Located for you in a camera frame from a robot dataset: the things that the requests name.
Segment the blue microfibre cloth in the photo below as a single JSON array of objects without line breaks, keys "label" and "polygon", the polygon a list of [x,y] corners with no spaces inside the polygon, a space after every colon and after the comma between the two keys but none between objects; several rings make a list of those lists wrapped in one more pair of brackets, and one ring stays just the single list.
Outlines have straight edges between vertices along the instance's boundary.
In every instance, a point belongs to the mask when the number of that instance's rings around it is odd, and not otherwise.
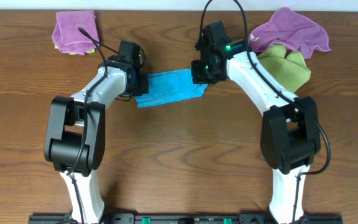
[{"label": "blue microfibre cloth", "polygon": [[201,97],[207,84],[194,84],[191,68],[148,74],[149,92],[136,97],[138,108]]}]

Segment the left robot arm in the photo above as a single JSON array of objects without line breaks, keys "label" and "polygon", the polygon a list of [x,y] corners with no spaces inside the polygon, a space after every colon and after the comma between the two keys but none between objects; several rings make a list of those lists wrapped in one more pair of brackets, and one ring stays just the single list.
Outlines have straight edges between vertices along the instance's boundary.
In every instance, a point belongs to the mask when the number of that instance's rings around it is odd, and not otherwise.
[{"label": "left robot arm", "polygon": [[147,77],[140,74],[144,63],[141,55],[111,56],[82,90],[51,102],[44,156],[66,183],[71,223],[100,223],[103,218],[97,170],[105,150],[106,110],[118,96],[147,91]]}]

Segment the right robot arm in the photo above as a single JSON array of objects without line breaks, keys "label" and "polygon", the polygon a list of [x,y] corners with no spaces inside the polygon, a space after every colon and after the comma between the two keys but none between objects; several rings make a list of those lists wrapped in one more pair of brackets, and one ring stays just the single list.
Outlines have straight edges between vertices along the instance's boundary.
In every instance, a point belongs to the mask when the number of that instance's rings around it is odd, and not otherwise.
[{"label": "right robot arm", "polygon": [[314,115],[307,116],[302,103],[312,112],[311,98],[298,99],[263,67],[241,40],[195,45],[201,58],[193,61],[194,83],[217,83],[230,79],[238,84],[262,115],[260,148],[273,169],[273,194],[269,210],[277,223],[295,223],[304,215],[301,200],[305,174],[320,149]]}]

